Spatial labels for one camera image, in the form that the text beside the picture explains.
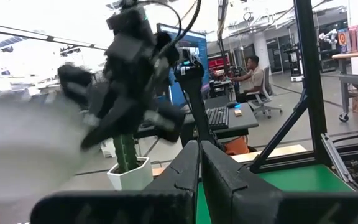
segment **monitor screen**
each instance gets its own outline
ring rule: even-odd
[[[165,24],[157,24],[157,30],[170,34],[172,39],[174,39],[178,34],[177,27]],[[204,34],[189,31],[186,33],[186,36],[179,41],[177,47],[186,47],[190,49],[190,52],[200,59],[204,67],[203,86],[201,87],[201,92],[207,92],[209,90],[209,75],[206,36]],[[172,70],[170,70],[169,76],[171,83],[173,84],[169,88],[170,101],[173,105],[184,106],[186,104],[185,96],[183,95],[179,83],[175,82],[175,76],[173,75]]]

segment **shirt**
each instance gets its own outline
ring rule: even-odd
[[[256,67],[251,71],[251,78],[245,80],[242,83],[242,85],[247,83],[247,87],[248,87],[247,89],[252,89],[255,86],[262,86],[263,79],[264,79],[264,71],[261,68]]]

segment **hexagonal white pot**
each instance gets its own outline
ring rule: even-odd
[[[150,158],[138,157],[137,160],[142,161],[143,164],[134,170],[124,174],[115,174],[113,171],[118,167],[118,164],[116,164],[107,172],[107,176],[115,190],[143,190],[153,181]]]

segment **green cactus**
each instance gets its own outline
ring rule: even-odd
[[[123,174],[138,168],[135,139],[133,134],[123,134],[113,137],[112,142],[116,148],[118,172]]]

